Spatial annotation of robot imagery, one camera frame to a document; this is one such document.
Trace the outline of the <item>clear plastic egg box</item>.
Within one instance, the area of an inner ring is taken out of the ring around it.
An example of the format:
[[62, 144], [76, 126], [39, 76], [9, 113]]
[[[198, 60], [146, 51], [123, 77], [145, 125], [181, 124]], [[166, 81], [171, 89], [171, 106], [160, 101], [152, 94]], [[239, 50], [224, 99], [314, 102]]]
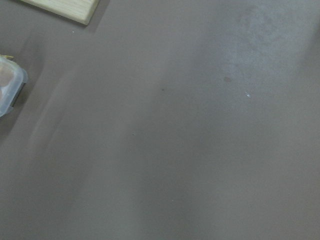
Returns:
[[0, 55], [0, 117], [8, 114], [28, 81], [27, 72], [9, 55]]

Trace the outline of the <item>wooden cutting board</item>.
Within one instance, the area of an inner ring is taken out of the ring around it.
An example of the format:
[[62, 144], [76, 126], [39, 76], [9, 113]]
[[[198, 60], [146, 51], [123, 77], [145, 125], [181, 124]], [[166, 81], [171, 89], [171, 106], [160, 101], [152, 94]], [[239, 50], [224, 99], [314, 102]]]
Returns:
[[22, 2], [87, 26], [99, 0], [23, 0]]

